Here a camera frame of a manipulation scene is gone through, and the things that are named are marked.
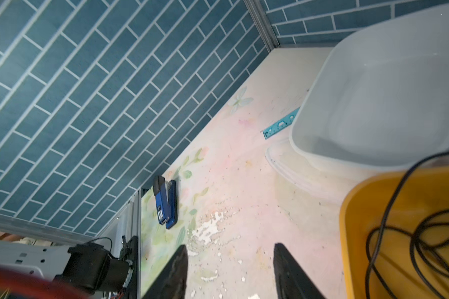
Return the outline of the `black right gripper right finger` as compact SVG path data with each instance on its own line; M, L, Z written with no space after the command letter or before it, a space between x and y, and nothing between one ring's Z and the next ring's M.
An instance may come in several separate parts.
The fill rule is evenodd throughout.
M274 245L273 265L279 299L325 299L282 243Z

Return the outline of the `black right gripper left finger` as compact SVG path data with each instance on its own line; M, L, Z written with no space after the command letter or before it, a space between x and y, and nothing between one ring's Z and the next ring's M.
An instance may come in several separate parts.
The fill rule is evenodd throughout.
M188 251L180 245L142 299L184 299L187 277Z

